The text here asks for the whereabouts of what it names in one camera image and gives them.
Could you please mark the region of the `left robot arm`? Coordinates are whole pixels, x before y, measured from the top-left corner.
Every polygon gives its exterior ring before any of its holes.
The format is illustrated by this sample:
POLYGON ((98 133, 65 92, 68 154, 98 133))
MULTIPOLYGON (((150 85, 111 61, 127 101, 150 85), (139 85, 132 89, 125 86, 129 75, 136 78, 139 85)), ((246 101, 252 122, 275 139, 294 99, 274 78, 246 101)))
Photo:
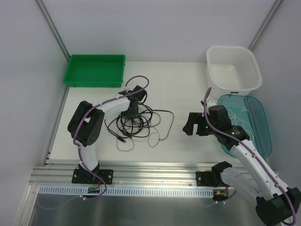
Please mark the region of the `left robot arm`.
POLYGON ((100 136, 103 121, 117 113, 127 113, 131 117, 137 115, 138 103, 146 96, 146 90, 136 86, 133 90, 121 91, 116 97, 96 105, 80 102, 67 127, 79 154, 73 183, 91 184, 101 177, 95 142, 100 136))

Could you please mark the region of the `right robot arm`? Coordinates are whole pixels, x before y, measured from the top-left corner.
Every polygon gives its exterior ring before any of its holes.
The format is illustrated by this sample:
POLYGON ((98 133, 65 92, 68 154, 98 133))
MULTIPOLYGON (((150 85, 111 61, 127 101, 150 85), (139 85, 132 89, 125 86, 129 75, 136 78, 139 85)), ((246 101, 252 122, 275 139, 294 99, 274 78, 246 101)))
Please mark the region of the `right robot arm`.
POLYGON ((211 186, 223 184, 233 187, 254 207, 257 216, 267 226, 277 224, 294 226, 301 204, 301 192, 290 188, 265 162, 256 150, 248 133, 239 125, 233 125, 227 109, 222 105, 205 107, 202 113, 189 113, 183 132, 188 136, 213 135, 248 171, 252 181, 240 175, 228 162, 214 165, 210 172, 211 186))

